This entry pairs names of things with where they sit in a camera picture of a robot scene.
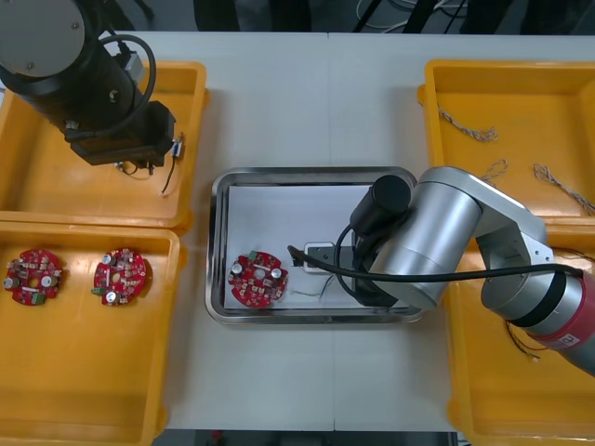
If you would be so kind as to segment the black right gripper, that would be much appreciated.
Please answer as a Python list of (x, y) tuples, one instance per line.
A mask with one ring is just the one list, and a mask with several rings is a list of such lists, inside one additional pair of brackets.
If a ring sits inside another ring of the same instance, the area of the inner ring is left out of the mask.
[[(368, 235), (353, 235), (352, 266), (360, 271), (368, 271), (377, 257), (377, 249), (386, 240), (386, 233), (376, 231)], [(357, 301), (365, 307), (391, 308), (398, 300), (384, 292), (374, 283), (355, 279), (355, 293)]]

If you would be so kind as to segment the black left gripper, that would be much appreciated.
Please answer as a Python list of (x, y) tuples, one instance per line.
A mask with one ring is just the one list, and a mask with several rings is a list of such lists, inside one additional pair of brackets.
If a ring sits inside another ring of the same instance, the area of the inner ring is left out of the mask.
[(90, 165), (115, 164), (119, 170), (130, 162), (139, 173), (151, 177), (155, 166), (165, 164), (175, 136), (176, 118), (161, 102), (151, 101), (132, 124), (111, 136), (68, 143)]

